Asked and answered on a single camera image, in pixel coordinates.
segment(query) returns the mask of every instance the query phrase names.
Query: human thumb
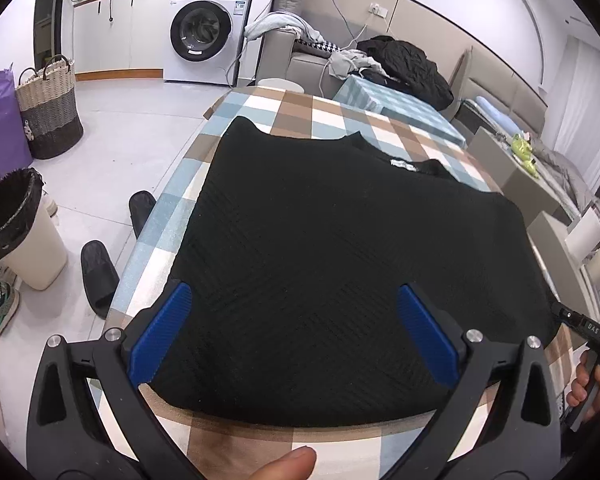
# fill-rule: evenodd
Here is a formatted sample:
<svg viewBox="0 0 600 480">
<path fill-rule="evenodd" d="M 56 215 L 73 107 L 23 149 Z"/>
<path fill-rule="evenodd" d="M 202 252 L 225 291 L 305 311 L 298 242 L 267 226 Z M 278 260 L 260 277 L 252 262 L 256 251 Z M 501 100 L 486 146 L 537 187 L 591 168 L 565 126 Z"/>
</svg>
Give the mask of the human thumb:
<svg viewBox="0 0 600 480">
<path fill-rule="evenodd" d="M 307 480 L 314 471 L 315 451 L 304 446 L 258 469 L 249 480 Z"/>
</svg>

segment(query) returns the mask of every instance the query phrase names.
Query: wicker basket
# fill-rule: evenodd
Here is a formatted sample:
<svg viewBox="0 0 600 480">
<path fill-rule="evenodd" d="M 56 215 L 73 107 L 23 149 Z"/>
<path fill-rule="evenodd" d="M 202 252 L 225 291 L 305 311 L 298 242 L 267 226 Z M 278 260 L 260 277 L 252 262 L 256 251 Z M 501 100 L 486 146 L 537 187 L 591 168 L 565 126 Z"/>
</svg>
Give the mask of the wicker basket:
<svg viewBox="0 0 600 480">
<path fill-rule="evenodd" d="M 35 74 L 21 83 L 27 70 Z M 74 62 L 53 56 L 42 75 L 25 69 L 16 88 L 18 105 L 29 149 L 34 158 L 52 158 L 72 147 L 84 131 L 75 106 Z"/>
</svg>

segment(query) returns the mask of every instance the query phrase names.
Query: plastic bag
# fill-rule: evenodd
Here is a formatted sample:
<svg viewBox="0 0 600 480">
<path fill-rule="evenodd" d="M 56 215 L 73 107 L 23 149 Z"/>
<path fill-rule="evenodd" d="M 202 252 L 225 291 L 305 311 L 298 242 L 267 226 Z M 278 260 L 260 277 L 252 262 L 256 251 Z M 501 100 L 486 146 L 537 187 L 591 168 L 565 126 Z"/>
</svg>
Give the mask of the plastic bag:
<svg viewBox="0 0 600 480">
<path fill-rule="evenodd" d="M 0 70 L 0 178 L 32 161 L 11 69 Z"/>
<path fill-rule="evenodd" d="M 0 179 L 0 260 L 27 237 L 42 197 L 42 177 L 33 168 Z"/>
</svg>

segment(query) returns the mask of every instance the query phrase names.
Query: white cabinet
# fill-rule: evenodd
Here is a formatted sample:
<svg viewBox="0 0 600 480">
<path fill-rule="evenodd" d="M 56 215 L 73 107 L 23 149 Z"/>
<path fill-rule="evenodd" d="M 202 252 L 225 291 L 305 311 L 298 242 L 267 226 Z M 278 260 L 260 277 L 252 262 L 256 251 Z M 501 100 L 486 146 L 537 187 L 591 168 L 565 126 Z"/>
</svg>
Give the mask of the white cabinet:
<svg viewBox="0 0 600 480">
<path fill-rule="evenodd" d="M 129 68 L 162 68 L 171 44 L 169 0 L 132 0 Z"/>
<path fill-rule="evenodd" d="M 129 68 L 131 0 L 110 3 L 110 14 L 109 0 L 97 0 L 74 9 L 77 73 Z"/>
</svg>

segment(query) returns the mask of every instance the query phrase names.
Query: blue checkered tablecloth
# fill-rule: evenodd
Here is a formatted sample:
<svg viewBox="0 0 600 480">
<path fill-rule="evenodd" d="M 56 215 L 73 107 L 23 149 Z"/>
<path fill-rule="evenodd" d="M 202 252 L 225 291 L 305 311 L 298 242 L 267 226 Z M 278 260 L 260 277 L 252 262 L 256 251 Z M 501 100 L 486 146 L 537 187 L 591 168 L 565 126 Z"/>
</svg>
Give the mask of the blue checkered tablecloth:
<svg viewBox="0 0 600 480">
<path fill-rule="evenodd" d="M 450 140 L 369 111 L 311 95 L 265 88 L 227 94 L 196 136 L 160 195 L 122 274 L 104 330 L 124 328 L 160 295 L 205 181 L 219 139 L 236 116 L 271 135 L 338 139 L 361 132 L 379 149 L 405 160 L 436 158 L 460 181 L 498 191 L 476 160 Z M 560 329 L 546 355 L 556 390 L 571 375 L 571 341 Z M 488 388 L 453 457 L 470 450 L 480 433 L 497 386 Z M 91 391 L 112 443 L 134 458 L 97 381 Z M 208 480 L 246 480 L 256 469 L 301 446 L 318 453 L 312 480 L 377 480 L 413 443 L 432 413 L 347 428 L 272 428 L 209 417 L 174 408 L 149 386 L 140 392 L 174 443 Z"/>
<path fill-rule="evenodd" d="M 397 119 L 466 148 L 466 139 L 434 107 L 360 76 L 347 77 L 333 100 Z"/>
</svg>

